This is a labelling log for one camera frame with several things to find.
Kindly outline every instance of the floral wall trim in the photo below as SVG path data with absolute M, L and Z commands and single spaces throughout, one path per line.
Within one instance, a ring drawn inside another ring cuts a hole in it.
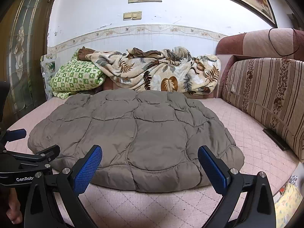
M 70 39 L 54 47 L 48 47 L 48 54 L 55 54 L 70 47 L 82 45 L 84 43 L 92 42 L 95 40 L 106 39 L 111 37 L 123 35 L 149 35 L 149 34 L 173 34 L 173 35 L 188 35 L 192 37 L 210 39 L 213 41 L 220 41 L 226 35 L 212 32 L 199 28 L 192 28 L 186 26 L 175 25 L 132 25 L 115 27 L 110 29 L 99 30 L 91 32 L 74 39 Z

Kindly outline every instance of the blanket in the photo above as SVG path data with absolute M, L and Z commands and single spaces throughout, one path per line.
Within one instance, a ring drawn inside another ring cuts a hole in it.
M 221 63 L 216 56 L 191 57 L 184 47 L 148 52 L 133 48 L 124 54 L 96 51 L 86 55 L 86 59 L 91 60 L 117 86 L 137 91 L 209 94 L 215 88 L 221 71 Z
M 216 114 L 177 92 L 76 94 L 29 135 L 34 154 L 54 144 L 60 154 L 50 164 L 59 171 L 100 145 L 102 161 L 92 183 L 120 190 L 171 192 L 210 184 L 197 157 L 201 145 L 229 168 L 240 170 L 244 164 Z

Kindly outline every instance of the yellow fabric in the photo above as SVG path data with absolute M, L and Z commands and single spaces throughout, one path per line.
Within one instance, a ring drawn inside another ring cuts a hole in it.
M 283 228 L 291 219 L 303 197 L 297 187 L 287 183 L 283 195 L 275 203 L 277 228 Z

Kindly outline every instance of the cable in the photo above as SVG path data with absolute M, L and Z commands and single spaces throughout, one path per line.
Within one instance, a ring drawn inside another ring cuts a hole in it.
M 271 31 L 272 29 L 274 29 L 274 28 L 271 28 L 271 29 L 269 30 L 269 32 L 268 32 L 268 38 L 269 38 L 269 41 L 270 41 L 270 43 L 271 43 L 273 49 L 276 51 L 276 53 L 277 53 L 279 56 L 290 56 L 290 55 L 296 53 L 296 52 L 300 49 L 300 39 L 299 39 L 299 36 L 298 36 L 297 32 L 295 31 L 295 29 L 292 28 L 293 31 L 294 31 L 294 34 L 297 36 L 297 41 L 298 41 L 299 47 L 296 49 L 296 51 L 294 51 L 294 52 L 291 53 L 291 54 L 288 54 L 288 55 L 281 55 L 279 52 L 277 52 L 277 50 L 275 49 L 275 47 L 273 46 L 273 44 L 272 44 L 272 42 L 271 42 L 271 40 L 270 40 L 270 31 Z

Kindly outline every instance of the leaf print blanket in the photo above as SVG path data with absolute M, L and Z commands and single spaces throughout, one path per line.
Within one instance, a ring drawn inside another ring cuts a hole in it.
M 184 47 L 147 52 L 133 48 L 125 54 L 95 51 L 86 55 L 86 59 L 117 86 L 138 91 L 209 94 L 215 88 L 221 71 L 221 62 L 216 56 L 191 57 Z

